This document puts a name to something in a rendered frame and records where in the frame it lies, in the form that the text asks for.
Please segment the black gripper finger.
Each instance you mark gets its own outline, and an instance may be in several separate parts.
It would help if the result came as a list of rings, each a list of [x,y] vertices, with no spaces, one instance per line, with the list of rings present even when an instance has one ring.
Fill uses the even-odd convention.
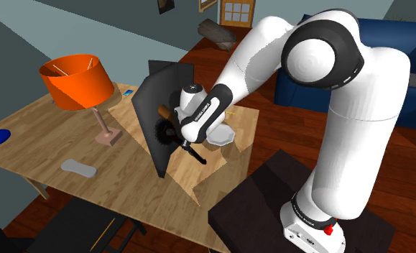
[[[192,147],[189,149],[189,153],[201,164],[205,165],[207,163]]]

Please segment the white octagonal plate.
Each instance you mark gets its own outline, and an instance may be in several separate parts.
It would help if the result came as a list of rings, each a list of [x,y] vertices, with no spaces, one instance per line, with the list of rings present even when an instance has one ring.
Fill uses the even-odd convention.
[[[230,144],[234,141],[235,131],[227,124],[219,124],[208,136],[207,142],[219,147]]]

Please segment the black computer monitor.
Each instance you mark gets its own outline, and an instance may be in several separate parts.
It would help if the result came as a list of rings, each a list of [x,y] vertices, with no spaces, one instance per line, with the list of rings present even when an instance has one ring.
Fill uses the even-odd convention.
[[[158,107],[164,104],[170,111],[180,105],[180,93],[194,80],[194,65],[162,60],[149,60],[149,75],[131,99],[157,174],[164,178],[171,154],[179,143],[160,144],[154,126],[160,118]]]

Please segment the light wooden desk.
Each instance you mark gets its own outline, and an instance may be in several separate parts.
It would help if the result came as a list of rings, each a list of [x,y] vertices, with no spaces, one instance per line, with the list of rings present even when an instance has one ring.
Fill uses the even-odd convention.
[[[123,93],[131,89],[128,96]],[[200,164],[186,151],[171,156],[164,178],[157,175],[131,98],[134,86],[118,84],[100,106],[106,123],[123,134],[109,147],[99,144],[101,128],[89,110],[65,111],[45,95],[0,121],[11,137],[0,145],[0,167],[19,174],[38,191],[50,186],[155,226],[219,252],[228,248],[208,224],[208,211],[246,177],[259,112],[232,106],[226,123],[236,136],[223,147],[195,145]],[[74,159],[95,167],[86,178],[61,169]]]

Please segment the dark robot stand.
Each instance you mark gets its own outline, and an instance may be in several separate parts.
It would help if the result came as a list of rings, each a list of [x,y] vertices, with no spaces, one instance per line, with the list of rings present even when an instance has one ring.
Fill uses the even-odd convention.
[[[208,223],[231,253],[304,253],[283,234],[279,211],[311,170],[280,150],[208,212]],[[395,228],[364,209],[354,220],[338,221],[344,253],[387,253]]]

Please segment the grey oblong pad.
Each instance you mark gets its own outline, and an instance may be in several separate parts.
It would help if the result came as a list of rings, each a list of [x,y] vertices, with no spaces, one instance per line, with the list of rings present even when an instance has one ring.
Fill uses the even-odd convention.
[[[74,159],[68,159],[64,161],[60,167],[64,171],[76,173],[86,178],[93,178],[98,173],[98,170],[95,167],[77,162]]]

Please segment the grey brown log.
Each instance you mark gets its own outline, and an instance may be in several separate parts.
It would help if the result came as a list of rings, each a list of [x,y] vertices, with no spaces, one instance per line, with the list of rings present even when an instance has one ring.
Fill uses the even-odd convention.
[[[198,34],[228,52],[236,44],[236,35],[211,19],[205,19],[198,25]]]

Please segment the orange shade table lamp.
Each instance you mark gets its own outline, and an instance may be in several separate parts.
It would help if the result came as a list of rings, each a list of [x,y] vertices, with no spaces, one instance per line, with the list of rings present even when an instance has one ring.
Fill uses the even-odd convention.
[[[90,109],[101,125],[96,136],[100,144],[113,146],[122,136],[120,129],[108,127],[97,106],[115,91],[113,82],[95,55],[67,55],[51,60],[39,69],[56,106],[67,111]]]

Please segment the black chair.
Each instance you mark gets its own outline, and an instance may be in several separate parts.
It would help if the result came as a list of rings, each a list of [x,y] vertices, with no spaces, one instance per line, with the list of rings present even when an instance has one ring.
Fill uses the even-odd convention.
[[[121,245],[109,245],[125,221],[133,223]],[[140,221],[128,218],[81,198],[72,198],[34,238],[28,253],[122,253],[136,231],[147,230]]]

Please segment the wooden framed window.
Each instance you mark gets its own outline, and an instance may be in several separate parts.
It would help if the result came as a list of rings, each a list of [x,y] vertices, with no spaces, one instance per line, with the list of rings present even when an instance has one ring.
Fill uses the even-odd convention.
[[[220,24],[252,27],[256,0],[220,0]]]

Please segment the dark wall picture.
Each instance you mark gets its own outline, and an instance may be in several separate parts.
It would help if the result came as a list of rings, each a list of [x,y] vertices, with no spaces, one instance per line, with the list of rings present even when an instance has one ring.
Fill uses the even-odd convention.
[[[157,0],[159,14],[175,8],[175,0]]]

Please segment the wooden framed wall picture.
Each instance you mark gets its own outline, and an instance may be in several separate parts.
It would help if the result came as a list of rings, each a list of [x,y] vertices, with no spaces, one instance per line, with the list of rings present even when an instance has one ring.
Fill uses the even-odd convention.
[[[200,13],[203,13],[206,9],[212,7],[214,4],[216,4],[218,0],[198,0],[198,11]]]

